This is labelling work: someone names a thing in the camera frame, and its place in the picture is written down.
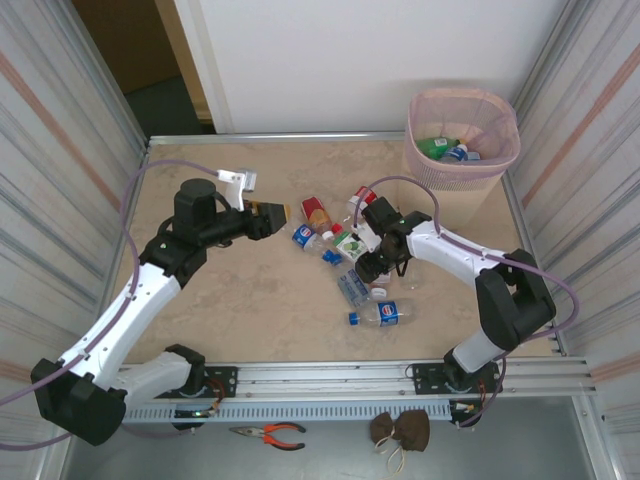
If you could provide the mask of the white green label bottle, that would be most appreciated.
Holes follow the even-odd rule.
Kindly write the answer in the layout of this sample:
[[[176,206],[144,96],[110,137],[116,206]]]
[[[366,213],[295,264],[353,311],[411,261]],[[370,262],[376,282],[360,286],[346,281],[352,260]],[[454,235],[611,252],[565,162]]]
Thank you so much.
[[[336,234],[333,244],[341,255],[353,263],[369,252],[368,246],[352,232],[343,231]]]

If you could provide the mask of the small clear Pepsi bottle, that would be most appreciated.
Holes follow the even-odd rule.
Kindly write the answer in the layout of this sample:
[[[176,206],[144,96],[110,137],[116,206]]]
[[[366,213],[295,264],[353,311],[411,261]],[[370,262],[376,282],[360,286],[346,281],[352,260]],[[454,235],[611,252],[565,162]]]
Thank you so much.
[[[303,252],[316,257],[322,257],[328,250],[324,239],[306,224],[295,228],[291,239]]]

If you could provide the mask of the red yellow label bottle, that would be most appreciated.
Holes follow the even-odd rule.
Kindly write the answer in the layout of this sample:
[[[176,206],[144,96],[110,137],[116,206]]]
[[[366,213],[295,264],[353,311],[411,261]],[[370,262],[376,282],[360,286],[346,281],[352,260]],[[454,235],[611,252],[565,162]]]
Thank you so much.
[[[332,239],[334,222],[324,207],[323,203],[316,197],[311,196],[301,202],[301,210],[307,220],[308,226],[325,240]]]

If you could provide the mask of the Pepsi bottle blue cap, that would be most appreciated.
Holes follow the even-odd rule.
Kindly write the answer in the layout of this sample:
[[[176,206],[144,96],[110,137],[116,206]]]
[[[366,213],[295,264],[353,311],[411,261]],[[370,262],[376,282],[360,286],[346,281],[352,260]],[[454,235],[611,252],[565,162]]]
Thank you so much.
[[[416,306],[410,299],[370,301],[348,314],[350,326],[386,328],[414,323]]]

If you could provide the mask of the red white label bottle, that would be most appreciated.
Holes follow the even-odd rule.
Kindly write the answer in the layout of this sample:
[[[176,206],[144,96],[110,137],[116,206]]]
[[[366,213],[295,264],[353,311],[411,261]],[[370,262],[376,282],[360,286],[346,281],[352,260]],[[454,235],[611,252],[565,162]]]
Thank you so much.
[[[351,231],[354,218],[358,217],[358,219],[361,220],[362,210],[376,199],[377,195],[372,190],[366,186],[361,186],[347,200],[342,213],[339,215],[339,219],[332,226],[332,232],[338,234],[342,231]]]

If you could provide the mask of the green bottle yellow cap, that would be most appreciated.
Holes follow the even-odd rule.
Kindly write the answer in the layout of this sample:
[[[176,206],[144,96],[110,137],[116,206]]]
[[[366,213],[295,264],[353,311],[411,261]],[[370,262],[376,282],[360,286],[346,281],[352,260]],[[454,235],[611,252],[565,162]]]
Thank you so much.
[[[460,144],[458,139],[449,137],[430,137],[415,142],[418,150],[432,160],[439,160],[447,150]]]

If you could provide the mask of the pink mesh waste bin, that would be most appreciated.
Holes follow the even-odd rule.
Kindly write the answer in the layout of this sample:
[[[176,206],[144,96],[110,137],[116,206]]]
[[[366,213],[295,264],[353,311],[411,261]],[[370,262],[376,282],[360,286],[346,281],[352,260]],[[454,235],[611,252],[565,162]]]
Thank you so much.
[[[481,160],[457,164],[432,160],[415,144],[430,137],[458,139]],[[482,89],[428,89],[409,104],[402,172],[433,191],[440,221],[455,230],[474,216],[520,149],[516,114],[501,97]]]

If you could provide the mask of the purple label bottle white cap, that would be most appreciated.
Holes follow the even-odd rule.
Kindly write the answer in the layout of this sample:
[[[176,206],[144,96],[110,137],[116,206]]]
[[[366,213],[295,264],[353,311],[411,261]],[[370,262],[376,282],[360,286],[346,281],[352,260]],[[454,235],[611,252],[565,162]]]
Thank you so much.
[[[369,284],[371,298],[378,300],[390,299],[392,296],[392,274],[382,274]]]

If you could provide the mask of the clear unlabelled bottle white cap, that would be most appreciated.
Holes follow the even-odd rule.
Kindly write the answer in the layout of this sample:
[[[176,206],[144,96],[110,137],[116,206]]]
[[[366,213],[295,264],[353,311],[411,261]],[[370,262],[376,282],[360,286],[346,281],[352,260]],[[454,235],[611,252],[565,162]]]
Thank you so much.
[[[398,277],[400,286],[405,290],[420,289],[424,283],[424,273],[420,262],[416,259],[405,262],[400,267]]]

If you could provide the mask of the corrugated translucent side panel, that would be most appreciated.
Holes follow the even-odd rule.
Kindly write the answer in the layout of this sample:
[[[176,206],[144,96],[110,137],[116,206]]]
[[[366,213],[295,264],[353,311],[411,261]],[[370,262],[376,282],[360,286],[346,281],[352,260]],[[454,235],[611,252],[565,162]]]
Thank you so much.
[[[94,323],[146,139],[70,0],[0,0],[0,480],[59,473],[20,396]]]
[[[509,170],[555,288],[562,350],[597,391],[605,465],[640,480],[640,0],[566,0],[516,103]]]

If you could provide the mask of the brown wooden door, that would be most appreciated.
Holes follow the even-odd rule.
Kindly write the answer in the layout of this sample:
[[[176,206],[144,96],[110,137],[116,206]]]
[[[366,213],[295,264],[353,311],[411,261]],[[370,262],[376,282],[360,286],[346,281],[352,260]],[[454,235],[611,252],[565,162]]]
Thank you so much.
[[[180,75],[155,0],[71,0],[123,93]]]

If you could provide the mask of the aluminium table frame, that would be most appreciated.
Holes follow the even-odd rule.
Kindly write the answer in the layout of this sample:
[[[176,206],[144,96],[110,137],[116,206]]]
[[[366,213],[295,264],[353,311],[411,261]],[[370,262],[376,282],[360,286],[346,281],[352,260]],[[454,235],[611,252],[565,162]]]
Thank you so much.
[[[277,172],[290,173],[299,167],[319,173],[325,156],[353,152],[390,157],[374,168],[374,177],[395,172],[401,160],[404,135],[401,132],[357,132],[336,134],[248,134],[167,135],[149,141],[147,161],[186,160],[207,168],[247,167],[256,171],[260,192],[279,193],[284,181]],[[238,369],[236,403],[390,402],[415,397],[411,379],[412,361],[392,355],[381,361],[349,361],[334,357],[329,362],[270,362],[266,354],[247,357],[240,345],[254,345],[257,333],[241,332],[226,338],[214,335],[218,347],[230,345],[232,355],[222,357],[209,351],[209,359]],[[505,398],[585,397],[596,393],[584,359],[563,356],[516,357],[507,363],[503,376]]]

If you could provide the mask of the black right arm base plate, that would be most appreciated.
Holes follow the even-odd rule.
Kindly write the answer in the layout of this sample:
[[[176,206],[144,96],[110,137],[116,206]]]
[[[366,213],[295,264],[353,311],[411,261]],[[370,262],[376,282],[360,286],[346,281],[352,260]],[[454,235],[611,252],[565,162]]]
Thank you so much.
[[[484,391],[501,392],[499,384],[501,372],[495,362],[490,362],[474,373],[454,367],[448,363],[430,362],[414,363],[410,365],[410,379],[413,380],[417,395],[434,394],[480,394],[480,387]]]

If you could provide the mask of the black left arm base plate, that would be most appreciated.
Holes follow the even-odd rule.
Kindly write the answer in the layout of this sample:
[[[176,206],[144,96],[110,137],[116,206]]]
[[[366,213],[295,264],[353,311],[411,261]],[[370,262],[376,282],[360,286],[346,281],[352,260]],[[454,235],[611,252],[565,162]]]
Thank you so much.
[[[188,394],[183,390],[171,390],[157,396],[157,399],[215,399],[218,394],[224,398],[235,398],[238,372],[235,366],[206,366],[203,386],[199,391]]]

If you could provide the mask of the orange handled pliers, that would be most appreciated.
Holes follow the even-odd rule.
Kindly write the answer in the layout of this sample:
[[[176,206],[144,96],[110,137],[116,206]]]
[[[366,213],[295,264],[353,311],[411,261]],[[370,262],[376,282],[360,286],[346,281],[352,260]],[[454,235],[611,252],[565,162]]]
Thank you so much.
[[[278,450],[293,452],[299,451],[305,448],[305,444],[303,442],[298,443],[286,443],[276,439],[273,436],[273,433],[278,431],[297,431],[299,433],[305,433],[306,428],[292,422],[280,422],[275,424],[268,424],[264,427],[257,426],[238,426],[238,427],[230,427],[229,430],[233,433],[250,437],[250,438],[259,438],[263,441],[264,444],[270,445]]]

